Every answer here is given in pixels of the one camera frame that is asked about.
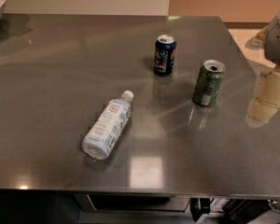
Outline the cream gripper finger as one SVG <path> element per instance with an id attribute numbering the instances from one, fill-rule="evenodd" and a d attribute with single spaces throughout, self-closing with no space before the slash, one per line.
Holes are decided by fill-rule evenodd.
<path id="1" fill-rule="evenodd" d="M 259 128 L 268 123 L 279 109 L 280 65 L 277 65 L 273 69 L 259 71 L 245 122 L 249 127 Z"/>

